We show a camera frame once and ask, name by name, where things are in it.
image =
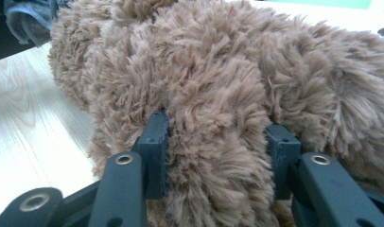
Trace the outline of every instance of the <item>metal grommet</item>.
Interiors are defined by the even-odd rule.
[[[123,154],[121,156],[118,156],[116,159],[115,159],[115,162],[118,164],[118,165],[126,165],[130,162],[132,162],[133,160],[133,157],[129,154]]]
[[[40,193],[26,198],[19,209],[23,212],[34,211],[44,206],[50,200],[50,196],[47,193]]]
[[[330,160],[326,157],[323,157],[322,155],[312,155],[310,156],[310,159],[319,165],[327,166],[331,164]]]

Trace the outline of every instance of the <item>black plastic bracket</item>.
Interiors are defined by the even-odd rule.
[[[293,191],[296,196],[292,212],[298,226],[384,227],[383,213],[336,159],[320,153],[305,153],[297,170],[312,204],[306,206],[300,202],[301,192]]]
[[[269,141],[267,153],[271,156],[274,173],[274,196],[277,200],[289,200],[291,193],[287,185],[288,167],[290,164],[298,163],[301,156],[301,142],[281,125],[270,125],[265,133]]]
[[[101,181],[65,199],[55,188],[26,192],[0,215],[0,227],[147,226],[146,200],[167,193],[167,137],[165,111],[154,112],[131,151],[108,159]]]

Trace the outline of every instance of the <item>stuffed animal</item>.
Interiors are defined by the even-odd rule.
[[[287,225],[273,199],[271,121],[384,195],[378,35],[249,2],[77,0],[51,36],[55,81],[95,119],[97,176],[166,108],[169,195],[148,202],[150,226]]]

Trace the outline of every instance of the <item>light wood surface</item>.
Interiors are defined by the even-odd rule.
[[[311,24],[327,20],[350,30],[384,27],[384,12],[253,2]],[[0,213],[26,191],[53,186],[64,197],[92,183],[87,158],[92,118],[56,87],[47,53],[49,44],[0,61]]]

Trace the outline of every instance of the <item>fluffy brown plush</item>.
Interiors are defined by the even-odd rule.
[[[384,194],[384,38],[247,2],[78,0],[52,39],[57,84],[95,118],[96,175],[166,108],[169,196],[148,203],[151,226],[285,224],[271,121]]]

